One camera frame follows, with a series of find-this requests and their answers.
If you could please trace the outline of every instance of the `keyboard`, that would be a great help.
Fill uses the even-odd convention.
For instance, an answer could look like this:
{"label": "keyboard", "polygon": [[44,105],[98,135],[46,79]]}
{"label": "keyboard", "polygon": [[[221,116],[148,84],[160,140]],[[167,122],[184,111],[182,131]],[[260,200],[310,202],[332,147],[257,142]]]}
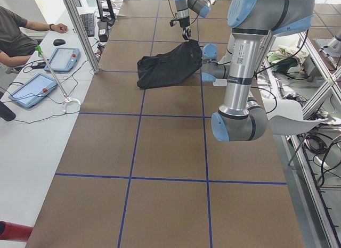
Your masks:
{"label": "keyboard", "polygon": [[86,13],[79,15],[86,30],[88,37],[93,37],[95,35],[95,15],[94,13]]}

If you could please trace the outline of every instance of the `red cylinder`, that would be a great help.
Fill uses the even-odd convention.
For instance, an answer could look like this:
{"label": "red cylinder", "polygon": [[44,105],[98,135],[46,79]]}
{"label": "red cylinder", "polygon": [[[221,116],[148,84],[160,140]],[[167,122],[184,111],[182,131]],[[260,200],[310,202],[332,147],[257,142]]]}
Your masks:
{"label": "red cylinder", "polygon": [[32,230],[32,227],[0,221],[0,240],[27,242]]}

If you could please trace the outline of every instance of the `black computer mouse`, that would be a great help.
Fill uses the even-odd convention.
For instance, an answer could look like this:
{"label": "black computer mouse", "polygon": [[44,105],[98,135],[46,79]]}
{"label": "black computer mouse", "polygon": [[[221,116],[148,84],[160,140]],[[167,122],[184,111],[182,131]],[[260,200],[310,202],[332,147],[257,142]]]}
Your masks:
{"label": "black computer mouse", "polygon": [[60,46],[60,45],[63,45],[63,44],[65,44],[66,42],[65,42],[65,40],[63,40],[63,39],[55,39],[54,41],[53,41],[53,45],[54,46]]}

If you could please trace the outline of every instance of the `person's arm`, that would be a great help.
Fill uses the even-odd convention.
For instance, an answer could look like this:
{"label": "person's arm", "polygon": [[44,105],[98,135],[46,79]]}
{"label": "person's arm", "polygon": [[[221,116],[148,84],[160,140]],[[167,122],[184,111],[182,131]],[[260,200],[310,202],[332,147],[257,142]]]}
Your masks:
{"label": "person's arm", "polygon": [[[34,30],[34,31],[49,31],[50,25],[46,23],[39,23],[39,22],[28,20],[25,28]],[[60,34],[63,34],[68,31],[68,27],[62,23],[51,25],[51,29],[53,31],[59,32]]]}
{"label": "person's arm", "polygon": [[0,52],[0,63],[8,67],[16,67],[25,64],[30,57],[30,55],[9,57],[5,52]]}

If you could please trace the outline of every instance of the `blue electronic device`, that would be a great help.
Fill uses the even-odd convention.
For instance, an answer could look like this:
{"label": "blue electronic device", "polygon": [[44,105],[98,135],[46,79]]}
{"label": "blue electronic device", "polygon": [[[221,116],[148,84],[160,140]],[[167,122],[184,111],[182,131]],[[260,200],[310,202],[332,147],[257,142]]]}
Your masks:
{"label": "blue electronic device", "polygon": [[18,103],[24,108],[31,108],[39,103],[55,87],[57,82],[45,74],[38,73],[19,89],[13,92],[9,99]]}
{"label": "blue electronic device", "polygon": [[77,63],[80,51],[78,48],[56,48],[48,61],[55,72],[69,72]]}

